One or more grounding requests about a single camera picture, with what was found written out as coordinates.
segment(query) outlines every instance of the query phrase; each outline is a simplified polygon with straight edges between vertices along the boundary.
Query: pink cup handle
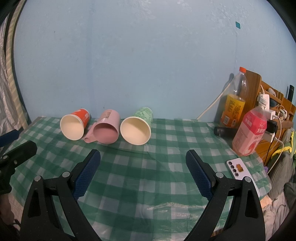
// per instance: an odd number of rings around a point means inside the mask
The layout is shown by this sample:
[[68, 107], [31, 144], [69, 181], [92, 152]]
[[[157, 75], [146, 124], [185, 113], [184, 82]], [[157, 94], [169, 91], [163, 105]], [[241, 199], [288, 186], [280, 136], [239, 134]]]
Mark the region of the pink cup handle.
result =
[[87, 132], [86, 136], [83, 138], [83, 140], [86, 142], [86, 143], [91, 143], [91, 142], [94, 142], [96, 141], [96, 138], [94, 136], [94, 128], [95, 126], [97, 125], [98, 123], [94, 123], [90, 130]]

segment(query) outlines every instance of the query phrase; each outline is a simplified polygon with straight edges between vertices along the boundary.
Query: pink mug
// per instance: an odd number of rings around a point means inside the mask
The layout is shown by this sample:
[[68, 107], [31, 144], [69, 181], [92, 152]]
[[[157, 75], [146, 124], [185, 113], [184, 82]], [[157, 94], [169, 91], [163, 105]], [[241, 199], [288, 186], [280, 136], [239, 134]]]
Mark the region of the pink mug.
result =
[[115, 110], [105, 110], [83, 139], [86, 143], [94, 141], [103, 144], [114, 143], [119, 136], [119, 124], [119, 113]]

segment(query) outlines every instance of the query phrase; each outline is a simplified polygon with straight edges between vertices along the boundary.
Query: table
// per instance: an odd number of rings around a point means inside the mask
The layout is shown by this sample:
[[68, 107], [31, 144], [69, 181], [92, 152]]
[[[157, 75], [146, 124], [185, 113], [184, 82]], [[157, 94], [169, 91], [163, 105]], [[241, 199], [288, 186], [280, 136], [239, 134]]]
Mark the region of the table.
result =
[[[185, 154], [194, 149], [215, 172], [231, 177], [225, 162], [237, 155], [213, 134], [213, 123], [154, 119], [150, 140], [142, 146], [121, 136], [111, 145], [71, 141], [59, 128], [60, 119], [36, 121], [10, 149], [32, 140], [37, 154], [11, 177], [12, 193], [24, 205], [35, 176], [44, 179], [70, 171], [91, 149], [102, 160], [84, 197], [78, 203], [103, 240], [184, 240], [202, 214], [207, 199], [200, 195], [186, 166]], [[257, 154], [243, 157], [261, 197], [271, 189]], [[223, 227], [231, 205], [228, 198], [216, 230]], [[64, 230], [72, 233], [57, 198], [54, 200]]]

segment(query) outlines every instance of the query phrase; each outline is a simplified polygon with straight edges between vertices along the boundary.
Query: white cap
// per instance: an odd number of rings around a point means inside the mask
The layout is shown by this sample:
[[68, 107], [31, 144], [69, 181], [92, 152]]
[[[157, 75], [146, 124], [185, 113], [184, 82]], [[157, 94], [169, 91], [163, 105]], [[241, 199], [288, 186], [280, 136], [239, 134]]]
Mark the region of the white cap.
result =
[[261, 105], [263, 107], [266, 107], [267, 106], [267, 103], [268, 103], [268, 101], [266, 99], [260, 97], [259, 103], [258, 103], [259, 105]]

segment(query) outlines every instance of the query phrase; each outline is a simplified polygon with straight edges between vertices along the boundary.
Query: paper cup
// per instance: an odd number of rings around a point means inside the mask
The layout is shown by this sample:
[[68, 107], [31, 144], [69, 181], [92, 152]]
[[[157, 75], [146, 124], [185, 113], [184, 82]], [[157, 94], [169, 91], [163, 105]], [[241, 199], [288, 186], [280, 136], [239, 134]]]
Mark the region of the paper cup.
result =
[[153, 112], [148, 107], [142, 107], [120, 125], [122, 137], [133, 145], [143, 145], [151, 137]]
[[120, 115], [116, 110], [105, 110], [98, 121], [92, 125], [84, 141], [86, 143], [98, 141], [103, 144], [111, 144], [117, 141], [119, 136]]
[[72, 114], [65, 115], [60, 121], [61, 131], [70, 140], [79, 140], [89, 121], [90, 115], [86, 109], [79, 109]]

